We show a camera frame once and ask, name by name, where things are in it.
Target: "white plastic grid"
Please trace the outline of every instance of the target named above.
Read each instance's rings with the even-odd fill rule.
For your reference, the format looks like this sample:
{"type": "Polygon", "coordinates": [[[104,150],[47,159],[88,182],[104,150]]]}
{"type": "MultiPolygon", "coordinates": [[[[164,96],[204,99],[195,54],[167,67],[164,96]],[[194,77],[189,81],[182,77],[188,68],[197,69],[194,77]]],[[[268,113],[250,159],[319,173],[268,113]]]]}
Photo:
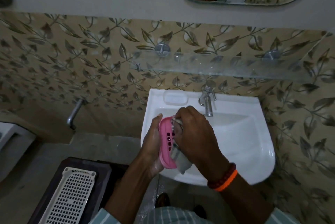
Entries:
{"type": "Polygon", "coordinates": [[[78,224],[95,176],[93,171],[66,167],[39,224],[78,224]]]}

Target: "chrome faucet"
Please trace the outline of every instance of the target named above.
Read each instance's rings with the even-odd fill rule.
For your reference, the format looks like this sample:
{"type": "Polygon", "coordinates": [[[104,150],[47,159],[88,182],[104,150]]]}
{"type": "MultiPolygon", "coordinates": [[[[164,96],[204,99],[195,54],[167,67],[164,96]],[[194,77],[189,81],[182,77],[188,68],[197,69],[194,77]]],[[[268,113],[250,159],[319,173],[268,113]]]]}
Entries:
{"type": "Polygon", "coordinates": [[[213,99],[216,100],[214,92],[215,83],[213,81],[206,82],[205,88],[199,98],[199,105],[205,106],[205,116],[213,117],[212,103],[210,94],[213,95],[213,99]]]}

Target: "soap holder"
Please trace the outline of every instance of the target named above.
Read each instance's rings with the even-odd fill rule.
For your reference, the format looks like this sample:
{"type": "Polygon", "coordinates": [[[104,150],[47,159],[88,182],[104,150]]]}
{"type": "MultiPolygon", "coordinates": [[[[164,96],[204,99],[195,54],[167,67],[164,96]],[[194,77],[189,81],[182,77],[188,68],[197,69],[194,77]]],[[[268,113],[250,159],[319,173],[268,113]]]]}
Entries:
{"type": "Polygon", "coordinates": [[[175,162],[170,157],[170,152],[173,145],[174,131],[171,125],[172,117],[165,117],[161,120],[158,126],[159,135],[161,136],[161,148],[159,150],[159,159],[164,168],[177,168],[175,162]]]}

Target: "glass shelf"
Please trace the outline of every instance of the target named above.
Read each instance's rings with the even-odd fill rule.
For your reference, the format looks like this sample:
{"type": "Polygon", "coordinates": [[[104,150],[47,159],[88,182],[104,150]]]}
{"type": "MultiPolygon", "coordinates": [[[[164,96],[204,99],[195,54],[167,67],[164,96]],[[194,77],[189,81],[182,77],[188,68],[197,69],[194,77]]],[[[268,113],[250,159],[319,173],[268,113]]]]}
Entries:
{"type": "Polygon", "coordinates": [[[130,67],[141,70],[182,72],[233,76],[241,78],[264,78],[310,82],[312,78],[302,62],[295,58],[279,59],[221,56],[216,54],[194,54],[158,51],[137,51],[133,53],[130,67]]]}

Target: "washbasin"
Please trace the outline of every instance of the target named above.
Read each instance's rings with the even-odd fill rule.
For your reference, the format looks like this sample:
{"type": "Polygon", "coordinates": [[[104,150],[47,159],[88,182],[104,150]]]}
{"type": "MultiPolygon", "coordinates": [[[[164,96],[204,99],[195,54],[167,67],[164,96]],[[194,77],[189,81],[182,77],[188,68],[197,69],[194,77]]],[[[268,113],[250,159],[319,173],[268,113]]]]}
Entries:
{"type": "MultiPolygon", "coordinates": [[[[165,103],[165,90],[151,89],[141,133],[141,145],[151,121],[159,113],[163,117],[175,115],[181,107],[193,106],[200,113],[205,107],[198,103],[200,92],[174,90],[174,95],[186,98],[182,105],[165,103]]],[[[230,161],[236,163],[239,174],[249,183],[256,184],[272,173],[275,165],[275,153],[265,118],[256,97],[216,94],[212,101],[213,117],[206,117],[213,127],[221,152],[230,161]]],[[[177,169],[164,169],[161,175],[179,182],[194,185],[207,185],[195,165],[185,174],[177,169]]]]}

